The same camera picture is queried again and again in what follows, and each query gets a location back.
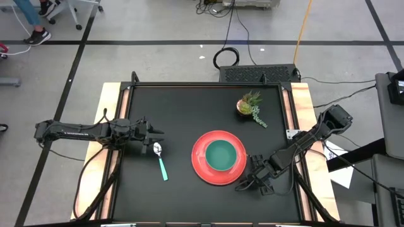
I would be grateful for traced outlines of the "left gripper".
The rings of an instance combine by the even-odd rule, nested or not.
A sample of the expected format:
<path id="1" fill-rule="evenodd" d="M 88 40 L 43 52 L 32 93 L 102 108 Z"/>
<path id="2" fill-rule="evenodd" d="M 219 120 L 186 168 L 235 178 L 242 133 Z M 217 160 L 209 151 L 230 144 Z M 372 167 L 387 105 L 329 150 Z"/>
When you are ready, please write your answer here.
<path id="1" fill-rule="evenodd" d="M 140 118 L 129 127 L 129 141 L 141 143 L 141 155 L 146 155 L 148 146 L 163 141 L 163 138 L 151 138 L 150 134 L 163 134 L 163 131 L 154 128 L 146 117 Z"/>

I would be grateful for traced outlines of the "teal handled spoon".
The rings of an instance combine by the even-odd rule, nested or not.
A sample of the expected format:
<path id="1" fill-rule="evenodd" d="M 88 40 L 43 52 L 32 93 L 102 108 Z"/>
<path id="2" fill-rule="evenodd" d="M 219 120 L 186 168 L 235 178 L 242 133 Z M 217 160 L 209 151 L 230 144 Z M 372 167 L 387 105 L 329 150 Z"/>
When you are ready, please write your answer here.
<path id="1" fill-rule="evenodd" d="M 164 165 L 163 160 L 162 160 L 162 146 L 160 145 L 160 143 L 155 142 L 153 144 L 153 151 L 158 156 L 160 170 L 162 172 L 163 180 L 167 181 L 169 178 L 168 178 L 168 175 L 167 175 L 167 171 L 165 169 L 165 165 Z"/>

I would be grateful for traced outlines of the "green bowl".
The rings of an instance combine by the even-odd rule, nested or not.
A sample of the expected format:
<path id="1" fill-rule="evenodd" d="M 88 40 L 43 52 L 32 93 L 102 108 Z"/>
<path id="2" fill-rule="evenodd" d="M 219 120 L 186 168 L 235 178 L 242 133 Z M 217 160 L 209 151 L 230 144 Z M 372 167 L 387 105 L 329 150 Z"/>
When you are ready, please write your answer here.
<path id="1" fill-rule="evenodd" d="M 228 141 L 216 140 L 206 148 L 205 159 L 212 169 L 224 172 L 235 165 L 237 151 Z"/>

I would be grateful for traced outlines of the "red plate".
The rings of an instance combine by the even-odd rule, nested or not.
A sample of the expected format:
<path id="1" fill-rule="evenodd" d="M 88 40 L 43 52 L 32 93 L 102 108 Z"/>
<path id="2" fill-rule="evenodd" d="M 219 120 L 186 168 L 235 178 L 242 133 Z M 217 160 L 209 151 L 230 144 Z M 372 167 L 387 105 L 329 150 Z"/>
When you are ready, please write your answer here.
<path id="1" fill-rule="evenodd" d="M 228 141 L 237 151 L 235 165 L 224 172 L 212 169 L 205 159 L 206 148 L 216 140 Z M 194 171 L 202 180 L 212 185 L 223 186 L 235 182 L 242 175 L 247 165 L 247 153 L 244 145 L 235 135 L 227 131 L 210 131 L 203 134 L 195 142 L 191 153 L 191 162 Z"/>

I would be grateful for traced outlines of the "wooden side board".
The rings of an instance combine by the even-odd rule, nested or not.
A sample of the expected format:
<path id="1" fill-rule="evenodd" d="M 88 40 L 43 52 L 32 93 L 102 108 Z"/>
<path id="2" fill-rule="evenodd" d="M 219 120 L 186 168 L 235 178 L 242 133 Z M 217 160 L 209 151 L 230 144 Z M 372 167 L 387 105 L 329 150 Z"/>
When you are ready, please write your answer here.
<path id="1" fill-rule="evenodd" d="M 123 98 L 123 104 L 127 104 L 129 91 L 121 91 L 120 83 L 104 83 L 95 120 L 99 120 L 103 116 L 104 109 L 107 109 L 107 118 L 110 120 L 115 117 L 124 117 L 126 107 L 119 107 L 120 97 Z M 72 218 L 81 216 L 93 202 L 106 179 L 113 172 L 117 157 L 117 151 L 102 149 L 101 144 L 93 141 L 89 142 L 85 156 L 86 168 L 80 178 Z"/>
<path id="2" fill-rule="evenodd" d="M 283 90 L 288 126 L 291 129 L 308 131 L 317 122 L 309 86 L 306 83 L 292 83 L 291 90 Z M 321 142 L 313 144 L 306 153 L 305 161 L 311 190 L 331 216 L 339 220 L 326 158 Z"/>

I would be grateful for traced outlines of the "potted succulent plant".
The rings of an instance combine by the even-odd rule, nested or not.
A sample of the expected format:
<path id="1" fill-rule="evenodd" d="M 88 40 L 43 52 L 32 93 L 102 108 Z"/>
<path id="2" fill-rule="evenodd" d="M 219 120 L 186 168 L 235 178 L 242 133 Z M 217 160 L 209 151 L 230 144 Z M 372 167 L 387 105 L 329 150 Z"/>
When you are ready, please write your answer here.
<path id="1" fill-rule="evenodd" d="M 268 125 L 259 118 L 261 103 L 261 93 L 259 91 L 250 91 L 242 96 L 242 98 L 237 102 L 236 109 L 237 112 L 243 117 L 252 118 L 261 127 L 267 128 Z"/>

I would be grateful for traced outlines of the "white paper sheet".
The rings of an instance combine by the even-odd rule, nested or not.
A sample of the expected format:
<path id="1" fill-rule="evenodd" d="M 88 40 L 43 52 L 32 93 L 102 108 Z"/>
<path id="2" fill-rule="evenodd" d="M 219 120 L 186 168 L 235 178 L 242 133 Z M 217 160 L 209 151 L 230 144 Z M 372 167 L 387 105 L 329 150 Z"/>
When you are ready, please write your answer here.
<path id="1" fill-rule="evenodd" d="M 325 148 L 324 149 L 324 153 L 327 157 L 327 160 L 331 160 L 333 158 L 336 158 L 337 155 L 342 155 L 347 153 L 347 151 L 343 150 L 343 149 L 339 149 L 339 148 Z M 350 184 L 351 184 L 351 180 L 352 180 L 352 176 L 353 176 L 353 172 L 354 169 L 350 166 L 350 167 L 345 167 L 339 170 L 335 170 L 335 171 L 329 171 L 331 174 L 331 180 L 334 181 L 335 183 L 345 187 L 346 189 L 350 188 Z"/>

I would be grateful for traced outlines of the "black perforated computer case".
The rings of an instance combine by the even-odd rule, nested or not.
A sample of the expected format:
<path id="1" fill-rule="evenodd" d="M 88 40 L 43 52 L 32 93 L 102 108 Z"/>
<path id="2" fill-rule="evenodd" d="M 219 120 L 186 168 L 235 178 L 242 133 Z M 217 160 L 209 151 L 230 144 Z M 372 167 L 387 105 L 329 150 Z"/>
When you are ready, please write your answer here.
<path id="1" fill-rule="evenodd" d="M 251 66 L 223 66 L 220 68 L 219 82 L 259 83 L 265 74 L 268 83 L 300 82 L 300 71 L 294 64 L 268 64 Z"/>

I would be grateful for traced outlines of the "grey desk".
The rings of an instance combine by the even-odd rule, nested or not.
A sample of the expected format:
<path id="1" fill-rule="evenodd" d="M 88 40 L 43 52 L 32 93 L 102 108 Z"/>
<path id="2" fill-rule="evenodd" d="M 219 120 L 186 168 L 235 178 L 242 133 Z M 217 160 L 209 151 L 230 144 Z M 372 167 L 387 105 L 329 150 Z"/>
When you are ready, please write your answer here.
<path id="1" fill-rule="evenodd" d="M 371 160 L 373 178 L 387 188 L 404 190 L 404 160 L 375 154 Z M 397 227 L 390 192 L 376 185 L 376 207 L 379 227 Z"/>

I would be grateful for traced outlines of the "white office chair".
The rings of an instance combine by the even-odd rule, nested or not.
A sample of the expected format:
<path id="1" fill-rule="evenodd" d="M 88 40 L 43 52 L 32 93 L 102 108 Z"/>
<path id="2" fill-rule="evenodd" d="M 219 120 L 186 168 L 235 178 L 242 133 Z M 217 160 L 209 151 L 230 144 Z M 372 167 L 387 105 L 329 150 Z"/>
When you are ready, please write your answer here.
<path id="1" fill-rule="evenodd" d="M 77 9 L 74 5 L 75 2 L 80 2 L 80 3 L 85 3 L 85 4 L 92 5 L 92 6 L 96 6 L 99 12 L 101 12 L 101 13 L 104 12 L 103 6 L 100 4 L 99 1 L 95 1 L 95 0 L 50 0 L 50 1 L 53 2 L 54 6 L 55 6 L 55 8 L 52 10 L 52 12 L 46 16 L 46 19 L 48 20 L 48 22 L 51 25 L 54 25 L 56 23 L 56 21 L 54 19 L 54 17 L 56 15 L 60 14 L 64 10 L 68 10 L 72 16 L 72 19 L 75 22 L 76 29 L 82 30 L 83 27 L 79 24 L 77 16 L 76 16 Z"/>

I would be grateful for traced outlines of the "grey cart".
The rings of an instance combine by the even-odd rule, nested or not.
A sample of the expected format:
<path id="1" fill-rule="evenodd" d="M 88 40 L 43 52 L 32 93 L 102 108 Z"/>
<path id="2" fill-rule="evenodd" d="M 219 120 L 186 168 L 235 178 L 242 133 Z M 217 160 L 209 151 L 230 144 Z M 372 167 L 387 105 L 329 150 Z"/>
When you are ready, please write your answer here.
<path id="1" fill-rule="evenodd" d="M 404 106 L 390 102 L 387 74 L 377 73 L 375 79 L 386 152 L 391 157 L 404 160 Z"/>

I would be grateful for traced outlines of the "black keyboard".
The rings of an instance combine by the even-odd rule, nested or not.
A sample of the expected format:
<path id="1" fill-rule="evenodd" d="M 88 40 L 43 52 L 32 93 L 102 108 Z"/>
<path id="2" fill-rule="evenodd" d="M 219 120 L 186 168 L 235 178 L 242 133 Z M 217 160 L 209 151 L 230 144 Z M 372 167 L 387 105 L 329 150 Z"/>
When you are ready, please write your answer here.
<path id="1" fill-rule="evenodd" d="M 404 189 L 390 187 L 393 215 L 397 227 L 404 227 Z"/>

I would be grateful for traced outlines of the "grey metal bar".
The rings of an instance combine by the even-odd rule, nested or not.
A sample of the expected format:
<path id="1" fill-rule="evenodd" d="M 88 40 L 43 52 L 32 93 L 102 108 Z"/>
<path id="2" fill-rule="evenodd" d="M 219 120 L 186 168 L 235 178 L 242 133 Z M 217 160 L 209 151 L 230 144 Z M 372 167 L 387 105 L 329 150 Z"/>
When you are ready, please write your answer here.
<path id="1" fill-rule="evenodd" d="M 0 77 L 0 86 L 21 86 L 21 79 Z"/>

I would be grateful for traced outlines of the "grey equipment case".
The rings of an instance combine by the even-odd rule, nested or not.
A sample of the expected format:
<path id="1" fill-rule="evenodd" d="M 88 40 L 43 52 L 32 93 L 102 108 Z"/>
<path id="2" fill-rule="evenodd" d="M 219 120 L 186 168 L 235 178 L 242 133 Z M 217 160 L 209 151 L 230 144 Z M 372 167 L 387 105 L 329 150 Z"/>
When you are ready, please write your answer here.
<path id="1" fill-rule="evenodd" d="M 223 6 L 236 6 L 247 7 L 254 6 L 257 8 L 275 8 L 280 4 L 281 0 L 217 0 L 221 2 Z"/>

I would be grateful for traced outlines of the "person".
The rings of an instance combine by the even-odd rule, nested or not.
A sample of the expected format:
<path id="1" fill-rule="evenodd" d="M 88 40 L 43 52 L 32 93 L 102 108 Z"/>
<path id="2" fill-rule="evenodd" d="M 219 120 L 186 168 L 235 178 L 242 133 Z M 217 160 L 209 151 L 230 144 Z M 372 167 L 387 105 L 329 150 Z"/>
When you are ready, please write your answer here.
<path id="1" fill-rule="evenodd" d="M 25 15 L 27 22 L 33 26 L 32 34 L 23 40 L 25 44 L 38 46 L 51 38 L 51 33 L 48 32 L 40 23 L 38 14 L 35 11 L 30 0 L 13 0 Z"/>

